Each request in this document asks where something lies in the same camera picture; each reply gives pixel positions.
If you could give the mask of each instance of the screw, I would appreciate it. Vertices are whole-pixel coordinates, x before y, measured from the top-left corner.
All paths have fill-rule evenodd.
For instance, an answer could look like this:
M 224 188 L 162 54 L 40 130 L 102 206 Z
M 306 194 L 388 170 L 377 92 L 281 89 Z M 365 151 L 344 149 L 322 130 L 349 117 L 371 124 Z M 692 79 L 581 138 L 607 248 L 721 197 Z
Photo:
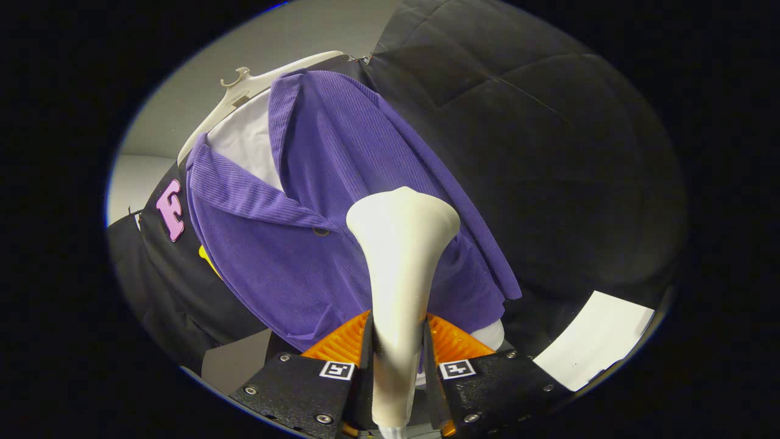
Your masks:
M 328 415 L 325 415 L 325 414 L 321 413 L 321 414 L 317 415 L 317 422 L 319 422 L 319 423 L 331 423 L 331 422 L 333 422 L 333 418 L 331 418 Z

